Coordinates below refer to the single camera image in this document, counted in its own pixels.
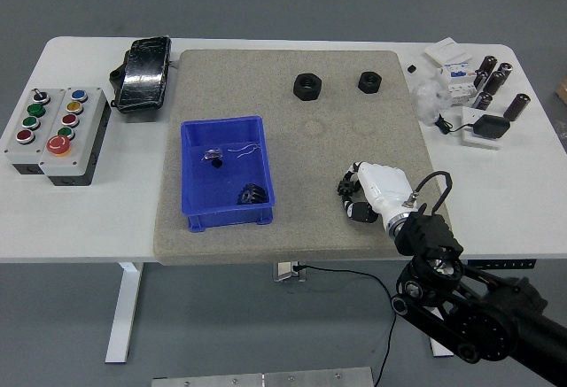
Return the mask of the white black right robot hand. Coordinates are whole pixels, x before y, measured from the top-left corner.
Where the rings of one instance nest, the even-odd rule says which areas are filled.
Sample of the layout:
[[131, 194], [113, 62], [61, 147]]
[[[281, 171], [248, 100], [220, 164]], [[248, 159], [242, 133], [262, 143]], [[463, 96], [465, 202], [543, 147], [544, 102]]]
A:
[[338, 194], [348, 218], [394, 229], [416, 209], [416, 194], [405, 173], [391, 166], [353, 163], [339, 181]]

